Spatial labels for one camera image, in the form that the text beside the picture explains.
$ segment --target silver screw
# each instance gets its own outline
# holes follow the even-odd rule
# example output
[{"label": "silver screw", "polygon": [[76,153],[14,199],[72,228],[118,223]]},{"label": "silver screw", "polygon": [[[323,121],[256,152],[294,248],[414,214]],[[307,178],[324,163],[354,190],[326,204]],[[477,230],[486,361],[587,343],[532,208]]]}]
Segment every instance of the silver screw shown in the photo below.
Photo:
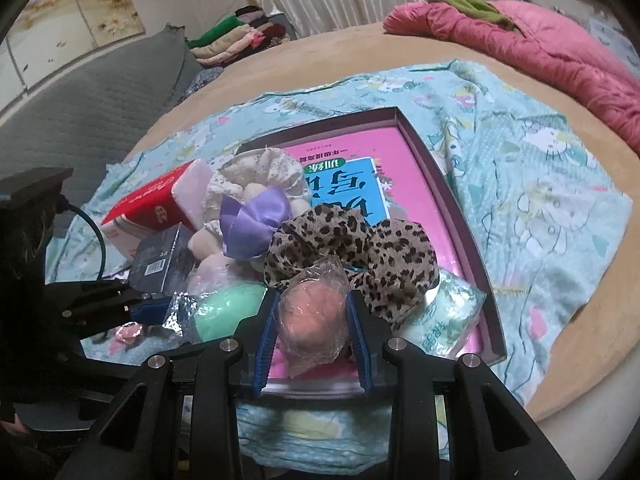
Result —
[{"label": "silver screw", "polygon": [[147,361],[146,363],[149,365],[150,368],[153,368],[154,370],[156,370],[158,368],[162,368],[165,362],[166,362],[166,359],[164,358],[164,356],[152,355],[149,358],[149,361]]},{"label": "silver screw", "polygon": [[401,337],[392,337],[386,342],[386,344],[389,348],[395,351],[404,350],[406,348],[406,341]]},{"label": "silver screw", "polygon": [[220,343],[220,349],[223,352],[233,352],[238,347],[238,341],[236,341],[232,337],[225,339],[222,343]]},{"label": "silver screw", "polygon": [[478,368],[480,366],[480,363],[482,362],[482,359],[479,358],[476,354],[464,354],[462,356],[462,362],[469,368]]}]

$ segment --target red tissue package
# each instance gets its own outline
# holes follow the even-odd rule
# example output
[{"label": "red tissue package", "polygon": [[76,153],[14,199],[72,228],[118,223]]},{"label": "red tissue package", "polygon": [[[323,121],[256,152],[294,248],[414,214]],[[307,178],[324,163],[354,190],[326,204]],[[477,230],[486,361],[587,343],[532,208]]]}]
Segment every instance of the red tissue package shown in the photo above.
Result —
[{"label": "red tissue package", "polygon": [[213,172],[197,158],[165,173],[121,199],[102,221],[105,238],[128,260],[142,238],[182,222],[194,232],[203,225],[202,203]]}]

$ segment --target green ball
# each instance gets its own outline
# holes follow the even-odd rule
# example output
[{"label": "green ball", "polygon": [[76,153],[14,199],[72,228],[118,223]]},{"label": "green ball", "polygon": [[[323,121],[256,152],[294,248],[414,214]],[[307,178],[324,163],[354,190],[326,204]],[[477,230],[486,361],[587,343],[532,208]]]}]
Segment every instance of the green ball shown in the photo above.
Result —
[{"label": "green ball", "polygon": [[194,315],[202,340],[233,335],[240,321],[258,313],[266,291],[261,283],[240,283],[206,294]]}]

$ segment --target gray mattress cover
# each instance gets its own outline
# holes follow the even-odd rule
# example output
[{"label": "gray mattress cover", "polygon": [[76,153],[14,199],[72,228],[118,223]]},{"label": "gray mattress cover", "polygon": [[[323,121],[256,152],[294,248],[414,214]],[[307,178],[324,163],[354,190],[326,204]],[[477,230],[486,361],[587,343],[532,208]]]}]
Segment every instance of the gray mattress cover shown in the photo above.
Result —
[{"label": "gray mattress cover", "polygon": [[[0,177],[37,166],[74,168],[63,193],[87,202],[201,70],[181,28],[127,44],[60,78],[0,127]],[[58,218],[63,234],[70,216]]]}]

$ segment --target pink quilt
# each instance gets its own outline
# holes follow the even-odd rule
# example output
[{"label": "pink quilt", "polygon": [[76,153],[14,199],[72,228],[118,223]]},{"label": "pink quilt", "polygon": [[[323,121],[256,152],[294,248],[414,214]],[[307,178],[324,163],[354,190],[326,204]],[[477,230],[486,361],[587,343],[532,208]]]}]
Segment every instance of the pink quilt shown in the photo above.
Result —
[{"label": "pink quilt", "polygon": [[425,1],[397,6],[383,22],[391,34],[453,41],[555,86],[584,105],[640,153],[640,81],[580,25],[527,2],[492,4],[521,35],[475,20],[448,4]]}]

